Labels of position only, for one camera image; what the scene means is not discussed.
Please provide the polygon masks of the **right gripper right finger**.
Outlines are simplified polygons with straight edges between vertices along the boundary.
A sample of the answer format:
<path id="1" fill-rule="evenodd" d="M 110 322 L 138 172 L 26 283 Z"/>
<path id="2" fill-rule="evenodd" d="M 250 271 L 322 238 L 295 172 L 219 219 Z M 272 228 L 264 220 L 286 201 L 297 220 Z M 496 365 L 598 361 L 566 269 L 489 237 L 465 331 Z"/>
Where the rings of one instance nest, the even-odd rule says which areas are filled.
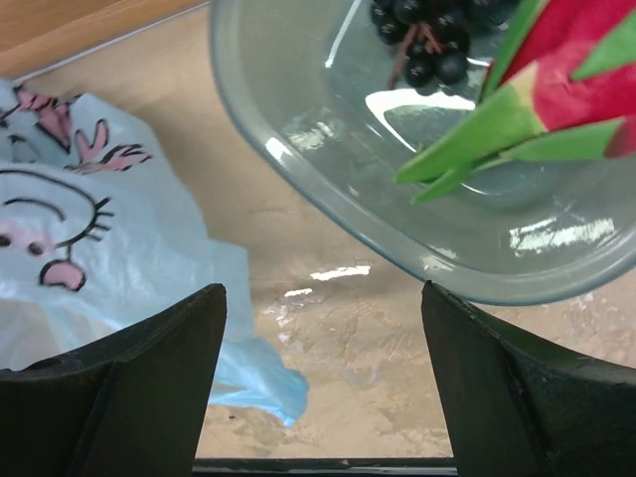
<path id="1" fill-rule="evenodd" d="M 461 476 L 632 476 L 635 371 L 426 282 L 421 316 Z"/>

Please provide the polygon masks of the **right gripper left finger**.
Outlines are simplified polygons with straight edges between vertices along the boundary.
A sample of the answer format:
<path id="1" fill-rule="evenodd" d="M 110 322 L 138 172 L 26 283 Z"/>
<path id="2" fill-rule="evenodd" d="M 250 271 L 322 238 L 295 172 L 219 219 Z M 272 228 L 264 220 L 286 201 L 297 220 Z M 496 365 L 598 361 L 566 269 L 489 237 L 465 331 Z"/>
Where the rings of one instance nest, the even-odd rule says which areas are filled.
<path id="1" fill-rule="evenodd" d="M 226 319 L 226 290 L 212 284 L 93 343 L 2 370 L 2 475 L 191 475 Z"/>

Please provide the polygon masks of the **light blue plastic bag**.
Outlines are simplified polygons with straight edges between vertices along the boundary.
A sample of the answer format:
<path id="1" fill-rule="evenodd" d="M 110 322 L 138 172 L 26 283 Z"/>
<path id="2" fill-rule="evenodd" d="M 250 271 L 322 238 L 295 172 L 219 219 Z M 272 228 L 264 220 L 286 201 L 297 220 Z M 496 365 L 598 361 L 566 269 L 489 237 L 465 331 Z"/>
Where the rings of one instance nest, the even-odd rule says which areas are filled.
<path id="1" fill-rule="evenodd" d="M 1 84 L 1 365 L 22 370 L 219 283 L 210 403 L 291 425 L 309 387 L 256 335 L 246 250 L 212 239 L 150 126 L 98 97 Z"/>

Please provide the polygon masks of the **red dragon fruit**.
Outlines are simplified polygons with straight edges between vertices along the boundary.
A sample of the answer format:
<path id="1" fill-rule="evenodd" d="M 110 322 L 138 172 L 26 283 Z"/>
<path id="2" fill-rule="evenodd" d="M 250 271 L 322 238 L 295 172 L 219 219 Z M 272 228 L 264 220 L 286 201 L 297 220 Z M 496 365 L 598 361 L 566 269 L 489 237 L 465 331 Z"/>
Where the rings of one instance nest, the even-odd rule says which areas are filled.
<path id="1" fill-rule="evenodd" d="M 416 202 L 512 161 L 619 159 L 635 152 L 635 3 L 524 1 L 475 108 L 396 173 Z"/>

